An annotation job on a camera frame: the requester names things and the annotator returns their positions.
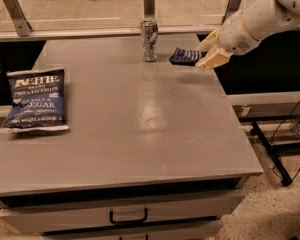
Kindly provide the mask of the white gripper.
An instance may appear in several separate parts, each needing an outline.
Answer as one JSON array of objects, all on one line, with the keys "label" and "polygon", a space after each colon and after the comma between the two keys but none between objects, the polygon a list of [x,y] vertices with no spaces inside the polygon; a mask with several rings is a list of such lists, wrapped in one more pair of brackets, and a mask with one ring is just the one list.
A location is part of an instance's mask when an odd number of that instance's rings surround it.
[{"label": "white gripper", "polygon": [[213,30],[196,49],[208,52],[195,66],[208,71],[229,62],[231,56],[245,55],[259,46],[247,31],[243,21],[242,12],[238,11],[231,15],[220,29]]}]

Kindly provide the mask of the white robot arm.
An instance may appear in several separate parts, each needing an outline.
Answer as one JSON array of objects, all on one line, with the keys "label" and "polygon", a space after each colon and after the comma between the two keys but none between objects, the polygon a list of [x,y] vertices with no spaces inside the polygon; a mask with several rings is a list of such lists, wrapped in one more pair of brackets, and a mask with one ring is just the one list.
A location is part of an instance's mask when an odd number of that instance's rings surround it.
[{"label": "white robot arm", "polygon": [[195,66],[211,70],[242,56],[267,37],[300,26],[300,0],[256,0],[225,20],[197,46],[205,52]]}]

